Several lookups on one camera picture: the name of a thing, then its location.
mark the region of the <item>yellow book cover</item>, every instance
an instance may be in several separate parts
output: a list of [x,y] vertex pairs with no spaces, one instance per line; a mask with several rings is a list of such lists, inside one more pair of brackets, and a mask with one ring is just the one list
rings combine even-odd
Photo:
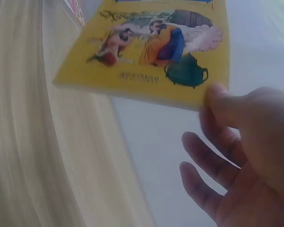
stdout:
[[183,108],[229,84],[225,0],[104,1],[55,82]]

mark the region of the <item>dark green jar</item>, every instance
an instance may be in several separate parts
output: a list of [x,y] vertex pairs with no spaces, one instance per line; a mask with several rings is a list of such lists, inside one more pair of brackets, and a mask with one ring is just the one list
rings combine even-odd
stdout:
[[197,59],[191,54],[183,56],[178,62],[170,62],[164,71],[174,84],[193,88],[203,84],[209,76],[208,69],[198,66]]

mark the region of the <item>white wall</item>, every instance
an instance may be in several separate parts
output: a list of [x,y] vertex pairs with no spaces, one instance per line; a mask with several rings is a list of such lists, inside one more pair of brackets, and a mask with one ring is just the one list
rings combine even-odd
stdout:
[[[284,90],[284,0],[228,0],[227,10],[231,92],[241,95],[260,86]],[[190,161],[182,133],[194,131],[203,138],[198,114],[122,98],[113,103],[158,227],[215,226],[186,195],[178,170],[181,161]]]

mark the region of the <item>illustration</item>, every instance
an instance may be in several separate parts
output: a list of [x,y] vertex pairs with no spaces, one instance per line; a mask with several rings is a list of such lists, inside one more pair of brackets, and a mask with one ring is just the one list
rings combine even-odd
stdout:
[[[194,53],[216,50],[223,41],[220,28],[192,11],[103,11],[100,15],[112,22],[120,21],[120,25],[106,28],[110,31],[104,41],[91,38],[90,43],[97,43],[100,48],[87,63],[97,60],[107,67],[118,62],[161,67],[169,80],[183,86],[195,88],[208,79],[208,69],[197,64]],[[122,57],[134,39],[140,42],[136,47],[140,52],[138,61]]]

